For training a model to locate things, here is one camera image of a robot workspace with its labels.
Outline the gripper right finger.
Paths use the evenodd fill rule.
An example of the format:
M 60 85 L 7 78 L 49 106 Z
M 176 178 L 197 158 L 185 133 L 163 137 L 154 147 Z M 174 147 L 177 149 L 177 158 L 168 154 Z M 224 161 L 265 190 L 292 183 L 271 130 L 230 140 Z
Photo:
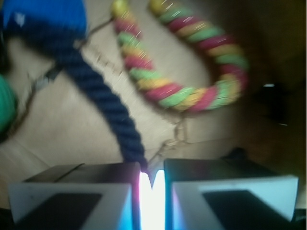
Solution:
M 296 230 L 298 178 L 248 160 L 167 159 L 167 230 Z

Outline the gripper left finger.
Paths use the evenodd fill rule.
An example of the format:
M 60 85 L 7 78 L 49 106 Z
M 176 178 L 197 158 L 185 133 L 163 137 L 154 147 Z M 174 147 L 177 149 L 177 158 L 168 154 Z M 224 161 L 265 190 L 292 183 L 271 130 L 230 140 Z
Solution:
M 16 230 L 139 230 L 140 165 L 58 165 L 8 187 Z

